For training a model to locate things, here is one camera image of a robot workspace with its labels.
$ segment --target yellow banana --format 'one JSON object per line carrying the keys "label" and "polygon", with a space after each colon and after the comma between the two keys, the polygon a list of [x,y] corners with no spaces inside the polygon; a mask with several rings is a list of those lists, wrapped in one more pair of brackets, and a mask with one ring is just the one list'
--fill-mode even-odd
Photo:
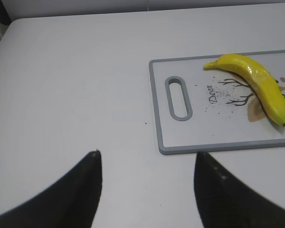
{"label": "yellow banana", "polygon": [[204,70],[219,68],[243,77],[256,93],[265,112],[278,125],[285,126],[285,98],[270,73],[247,56],[226,54],[215,62],[206,63]]}

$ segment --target white cutting board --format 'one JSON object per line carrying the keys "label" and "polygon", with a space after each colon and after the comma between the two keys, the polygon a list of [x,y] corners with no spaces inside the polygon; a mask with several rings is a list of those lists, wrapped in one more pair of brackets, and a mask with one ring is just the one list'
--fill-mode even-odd
{"label": "white cutting board", "polygon": [[[285,50],[245,55],[262,64],[278,81],[285,95]],[[203,70],[205,63],[218,57],[160,59],[149,63],[161,153],[285,146],[285,127],[277,126],[264,115],[251,89],[242,86],[247,83],[229,72]],[[186,85],[192,108],[188,120],[177,120],[170,113],[165,86],[170,77],[180,77]],[[232,102],[245,100],[250,94],[247,102]]]}

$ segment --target antler drawing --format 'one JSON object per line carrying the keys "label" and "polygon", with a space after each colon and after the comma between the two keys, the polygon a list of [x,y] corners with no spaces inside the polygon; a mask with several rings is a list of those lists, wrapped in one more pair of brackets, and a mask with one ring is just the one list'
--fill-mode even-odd
{"label": "antler drawing", "polygon": [[223,82],[219,82],[219,83],[223,83],[223,86],[226,85],[226,84],[230,84],[230,83],[237,83],[238,85],[236,85],[235,87],[238,87],[238,86],[244,86],[244,87],[248,87],[248,85],[245,85],[245,84],[242,84],[240,83],[239,81],[233,79],[233,78],[228,78],[228,79],[224,79]]}
{"label": "antler drawing", "polygon": [[244,100],[230,100],[230,102],[227,102],[227,104],[234,104],[235,106],[243,106],[245,104],[247,104],[249,98],[253,96],[253,93],[249,94],[248,96],[240,96],[240,97],[244,97],[245,99]]}

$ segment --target white table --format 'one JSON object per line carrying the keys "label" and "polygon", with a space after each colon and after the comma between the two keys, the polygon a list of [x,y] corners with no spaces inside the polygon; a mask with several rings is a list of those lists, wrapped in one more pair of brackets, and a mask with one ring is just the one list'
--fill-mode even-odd
{"label": "white table", "polygon": [[[201,228],[195,154],[158,150],[148,62],[279,49],[285,3],[13,22],[0,43],[0,213],[98,148],[94,228]],[[285,208],[285,148],[212,155]]]}

